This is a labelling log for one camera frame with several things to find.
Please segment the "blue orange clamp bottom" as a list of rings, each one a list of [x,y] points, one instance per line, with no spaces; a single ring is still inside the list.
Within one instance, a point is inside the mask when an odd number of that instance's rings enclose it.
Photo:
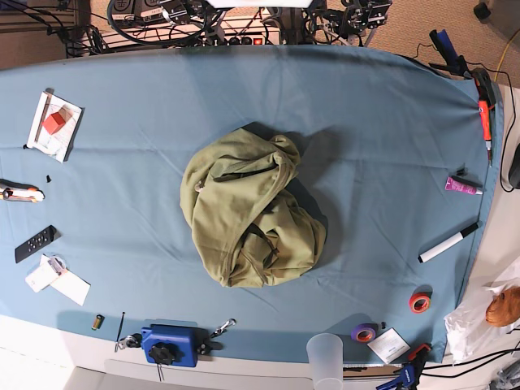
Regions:
[[[409,361],[399,370],[395,379],[380,384],[379,386],[376,386],[375,389],[416,389],[419,385],[419,378],[423,372],[430,351],[430,344],[421,344],[409,355]]]

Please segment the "olive green t-shirt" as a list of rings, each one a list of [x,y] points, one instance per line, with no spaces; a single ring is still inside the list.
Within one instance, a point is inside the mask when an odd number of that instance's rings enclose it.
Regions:
[[[239,128],[193,155],[180,208],[209,276],[228,288],[261,288],[311,270],[324,225],[288,191],[301,156],[284,135]]]

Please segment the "translucent plastic cup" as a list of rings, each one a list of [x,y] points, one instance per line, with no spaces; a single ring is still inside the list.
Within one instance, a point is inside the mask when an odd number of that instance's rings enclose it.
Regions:
[[[310,338],[306,345],[315,390],[343,389],[343,341],[331,333]]]

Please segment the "red tape roll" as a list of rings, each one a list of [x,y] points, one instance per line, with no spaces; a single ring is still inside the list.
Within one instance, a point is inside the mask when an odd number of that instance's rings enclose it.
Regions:
[[[427,311],[431,306],[430,292],[416,292],[409,299],[409,308],[415,314]]]

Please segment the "purple tape roll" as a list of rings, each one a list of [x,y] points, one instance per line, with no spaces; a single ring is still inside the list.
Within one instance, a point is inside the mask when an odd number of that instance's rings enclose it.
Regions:
[[[376,323],[358,324],[350,333],[351,339],[358,343],[369,343],[377,335],[379,326]]]

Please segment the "black remote control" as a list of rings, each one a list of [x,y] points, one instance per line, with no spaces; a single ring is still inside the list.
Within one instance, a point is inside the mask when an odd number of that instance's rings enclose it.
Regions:
[[[15,263],[18,264],[22,262],[39,250],[44,249],[47,245],[53,243],[54,240],[59,237],[60,233],[58,230],[53,225],[49,225],[35,236],[25,240],[15,249]]]

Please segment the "orange white utility knife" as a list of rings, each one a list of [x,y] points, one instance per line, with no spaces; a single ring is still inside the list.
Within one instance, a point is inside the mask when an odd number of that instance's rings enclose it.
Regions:
[[[30,184],[1,179],[1,199],[9,202],[42,202],[45,194]]]

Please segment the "blue table cloth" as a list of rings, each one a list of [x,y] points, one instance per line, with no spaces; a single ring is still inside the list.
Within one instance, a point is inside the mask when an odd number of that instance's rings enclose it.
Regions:
[[[439,362],[488,219],[503,106],[353,47],[107,54],[1,73],[1,312],[115,337],[212,329],[221,355],[304,362],[308,339],[386,323]]]

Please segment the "blue clamp block black knob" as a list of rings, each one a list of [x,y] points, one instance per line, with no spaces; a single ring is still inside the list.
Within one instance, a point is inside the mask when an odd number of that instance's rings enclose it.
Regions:
[[[213,348],[207,331],[197,327],[151,324],[141,329],[141,348],[148,363],[195,367]]]

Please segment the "white power strip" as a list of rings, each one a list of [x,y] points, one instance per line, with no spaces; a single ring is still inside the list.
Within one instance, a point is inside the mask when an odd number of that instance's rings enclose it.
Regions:
[[[242,40],[243,37],[249,37],[253,41],[253,45],[280,45],[283,40],[279,28],[264,25],[260,19],[225,18],[219,26],[218,33],[226,40],[231,38]],[[169,24],[158,24],[152,28],[130,28],[126,33],[139,41],[165,45],[168,40],[185,38],[196,33],[197,30],[198,27],[194,25],[174,28]],[[110,48],[135,44],[134,41],[128,40],[117,32],[103,32],[102,38]]]

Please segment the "silver carabiner clip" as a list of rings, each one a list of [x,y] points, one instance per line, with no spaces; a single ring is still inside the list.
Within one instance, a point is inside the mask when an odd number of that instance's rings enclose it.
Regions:
[[[233,327],[234,325],[236,325],[236,320],[234,318],[229,318],[210,334],[210,338],[221,336],[228,328]]]

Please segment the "clear plastic packaged item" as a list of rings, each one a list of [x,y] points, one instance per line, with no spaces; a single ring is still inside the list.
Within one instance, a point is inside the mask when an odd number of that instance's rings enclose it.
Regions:
[[[61,258],[42,254],[39,265],[25,277],[25,282],[35,293],[38,293],[52,284],[66,270]]]

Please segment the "white paper sheet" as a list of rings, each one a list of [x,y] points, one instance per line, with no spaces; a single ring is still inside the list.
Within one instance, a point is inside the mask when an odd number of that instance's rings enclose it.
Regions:
[[[90,284],[66,268],[65,262],[57,256],[48,257],[42,254],[41,265],[52,266],[57,278],[50,283],[54,288],[65,297],[82,306],[90,290]]]

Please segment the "small green yellow battery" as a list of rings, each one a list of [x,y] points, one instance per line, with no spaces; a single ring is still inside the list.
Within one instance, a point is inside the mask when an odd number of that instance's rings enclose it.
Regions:
[[[104,320],[104,316],[101,314],[97,314],[93,321],[93,325],[92,325],[91,329],[93,331],[98,330],[101,327],[103,320]]]

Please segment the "small black clip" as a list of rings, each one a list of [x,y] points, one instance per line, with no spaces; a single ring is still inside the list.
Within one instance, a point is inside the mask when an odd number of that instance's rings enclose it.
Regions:
[[[464,177],[468,174],[468,170],[465,165],[462,165],[461,167],[457,168],[453,173],[452,176],[458,176],[458,177]]]

